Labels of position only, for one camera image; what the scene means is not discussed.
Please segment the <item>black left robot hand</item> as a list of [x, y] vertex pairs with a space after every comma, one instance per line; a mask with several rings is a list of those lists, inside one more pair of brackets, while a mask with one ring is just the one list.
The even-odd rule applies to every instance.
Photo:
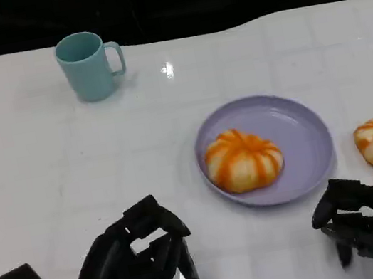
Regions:
[[199, 279], [178, 216], [151, 194], [123, 213], [95, 239], [78, 279]]

